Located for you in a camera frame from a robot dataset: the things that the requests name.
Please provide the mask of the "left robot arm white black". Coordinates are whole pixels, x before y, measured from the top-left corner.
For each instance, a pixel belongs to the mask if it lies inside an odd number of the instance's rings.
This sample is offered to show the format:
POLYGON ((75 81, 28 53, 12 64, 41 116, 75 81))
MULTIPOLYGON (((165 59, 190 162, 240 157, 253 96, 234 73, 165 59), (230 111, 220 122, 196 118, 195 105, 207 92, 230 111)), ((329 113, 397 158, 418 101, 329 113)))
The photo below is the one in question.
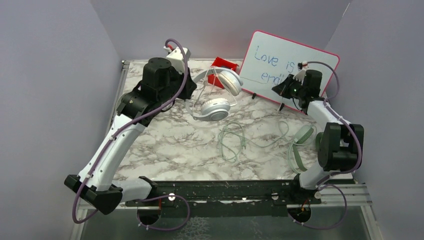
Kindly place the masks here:
POLYGON ((116 171, 135 140, 162 109, 176 99, 188 100, 196 89, 188 58, 153 57, 143 67, 142 79, 123 94, 116 115, 100 147, 78 173, 70 174, 64 184, 97 212, 108 215, 120 203, 140 200, 152 205, 157 200, 154 183, 145 177, 114 180, 116 171))

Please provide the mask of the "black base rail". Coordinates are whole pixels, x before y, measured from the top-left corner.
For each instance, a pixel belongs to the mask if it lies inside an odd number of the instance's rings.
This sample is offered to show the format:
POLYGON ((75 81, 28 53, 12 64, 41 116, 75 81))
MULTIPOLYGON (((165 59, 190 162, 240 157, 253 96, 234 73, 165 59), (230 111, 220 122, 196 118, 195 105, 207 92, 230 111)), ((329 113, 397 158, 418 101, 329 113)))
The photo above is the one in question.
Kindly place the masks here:
POLYGON ((150 202, 130 200, 127 207, 163 218, 286 217, 288 208, 320 204, 316 190, 302 190, 297 180, 156 181, 150 202))

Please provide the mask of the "pink framed whiteboard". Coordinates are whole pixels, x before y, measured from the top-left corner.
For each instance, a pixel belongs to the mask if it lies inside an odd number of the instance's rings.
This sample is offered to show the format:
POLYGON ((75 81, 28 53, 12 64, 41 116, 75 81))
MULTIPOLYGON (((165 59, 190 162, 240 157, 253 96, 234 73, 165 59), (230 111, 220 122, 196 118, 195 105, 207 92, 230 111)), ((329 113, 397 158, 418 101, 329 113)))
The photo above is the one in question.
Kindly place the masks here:
POLYGON ((296 110, 297 100, 282 98, 272 87, 283 82, 289 74, 298 73, 298 63, 312 62, 311 70, 322 72, 319 96, 323 96, 340 58, 335 53, 324 51, 260 30, 252 34, 243 63, 240 67, 242 89, 256 94, 278 105, 296 110))

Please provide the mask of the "green headphones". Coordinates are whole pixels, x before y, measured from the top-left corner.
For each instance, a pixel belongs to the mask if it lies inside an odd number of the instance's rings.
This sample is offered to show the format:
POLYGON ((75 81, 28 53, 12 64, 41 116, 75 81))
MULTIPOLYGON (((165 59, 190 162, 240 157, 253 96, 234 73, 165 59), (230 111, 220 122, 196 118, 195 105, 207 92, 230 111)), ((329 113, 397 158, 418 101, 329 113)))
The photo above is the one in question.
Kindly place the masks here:
POLYGON ((291 170, 296 174, 303 173, 307 171, 302 157, 299 153, 299 146, 306 146, 309 144, 314 144, 315 151, 318 152, 320 149, 321 141, 324 136, 324 132, 316 133, 314 140, 309 141, 310 137, 317 131, 317 128, 314 125, 304 125, 302 126, 291 138, 290 145, 287 149, 287 163, 289 164, 291 170))

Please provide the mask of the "red plastic bin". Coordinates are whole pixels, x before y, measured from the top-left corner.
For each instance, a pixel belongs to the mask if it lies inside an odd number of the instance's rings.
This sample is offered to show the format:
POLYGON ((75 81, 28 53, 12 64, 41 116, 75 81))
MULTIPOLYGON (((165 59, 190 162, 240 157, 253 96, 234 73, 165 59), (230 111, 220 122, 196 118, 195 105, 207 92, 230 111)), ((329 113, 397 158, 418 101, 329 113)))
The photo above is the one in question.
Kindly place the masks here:
MULTIPOLYGON (((237 63, 234 63, 232 61, 228 61, 226 59, 223 59, 221 57, 216 57, 214 62, 211 64, 211 67, 221 67, 226 69, 231 69, 235 72, 237 72, 237 69, 239 68, 239 65, 237 63)), ((223 84, 218 80, 218 77, 214 74, 210 74, 207 76, 207 82, 211 85, 214 85, 216 87, 219 87, 221 89, 224 89, 223 84)))

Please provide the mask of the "white headphones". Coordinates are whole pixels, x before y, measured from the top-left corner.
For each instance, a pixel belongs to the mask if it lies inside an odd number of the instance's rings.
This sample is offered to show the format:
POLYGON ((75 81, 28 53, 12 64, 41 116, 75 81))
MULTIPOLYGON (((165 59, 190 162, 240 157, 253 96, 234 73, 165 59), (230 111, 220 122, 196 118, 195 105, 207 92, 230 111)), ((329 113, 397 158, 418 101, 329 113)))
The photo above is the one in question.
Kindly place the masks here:
MULTIPOLYGON (((240 79, 240 76, 235 71, 224 67, 211 66, 209 69, 200 72, 193 79, 193 82, 197 83, 208 75, 215 75, 224 86, 224 89, 233 97, 241 93, 243 81, 240 79)), ((193 113, 194 105, 195 104, 190 103, 188 99, 184 101, 185 109, 192 118, 203 122, 215 122, 225 119, 229 115, 229 111, 232 107, 226 98, 214 98, 206 101, 200 108, 200 114, 195 115, 193 113)))

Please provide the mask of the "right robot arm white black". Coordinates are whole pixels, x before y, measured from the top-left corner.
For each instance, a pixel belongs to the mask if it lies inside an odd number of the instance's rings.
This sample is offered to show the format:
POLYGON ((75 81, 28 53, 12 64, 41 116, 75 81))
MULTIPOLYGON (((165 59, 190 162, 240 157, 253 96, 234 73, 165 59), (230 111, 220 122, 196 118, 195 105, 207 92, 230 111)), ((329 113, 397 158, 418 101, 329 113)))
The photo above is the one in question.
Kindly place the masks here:
POLYGON ((289 199, 300 204, 331 177, 352 173, 362 162, 365 130, 337 114, 328 100, 320 97, 323 74, 318 70, 301 70, 289 74, 272 91, 288 100, 297 100, 303 113, 312 117, 323 129, 317 150, 317 163, 298 175, 299 184, 288 190, 289 199))

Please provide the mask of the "aluminium frame rail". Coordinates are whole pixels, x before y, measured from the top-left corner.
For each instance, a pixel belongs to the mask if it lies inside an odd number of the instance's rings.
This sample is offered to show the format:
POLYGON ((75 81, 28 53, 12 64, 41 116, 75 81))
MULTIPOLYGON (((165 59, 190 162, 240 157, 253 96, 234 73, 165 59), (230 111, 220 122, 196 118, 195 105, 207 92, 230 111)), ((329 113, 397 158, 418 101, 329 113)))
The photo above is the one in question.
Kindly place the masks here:
POLYGON ((346 199, 348 207, 371 206, 369 190, 366 184, 338 184, 319 191, 320 207, 343 207, 346 199))

